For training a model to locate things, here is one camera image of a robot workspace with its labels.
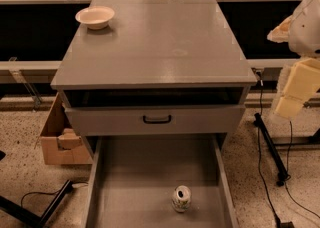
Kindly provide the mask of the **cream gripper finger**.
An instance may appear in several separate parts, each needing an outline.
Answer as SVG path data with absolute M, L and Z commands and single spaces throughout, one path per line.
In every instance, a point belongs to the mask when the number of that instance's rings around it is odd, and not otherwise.
M 288 76 L 281 80 L 280 96 L 274 114 L 292 120 L 320 89 L 320 61 L 303 58 L 286 70 Z

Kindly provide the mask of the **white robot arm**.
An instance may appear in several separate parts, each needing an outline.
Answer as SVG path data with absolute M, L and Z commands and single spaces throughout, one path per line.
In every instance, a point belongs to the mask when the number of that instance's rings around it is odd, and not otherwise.
M 292 120 L 320 89 L 320 0 L 302 0 L 267 39 L 287 42 L 290 51 L 300 56 L 280 72 L 272 106 L 274 116 Z

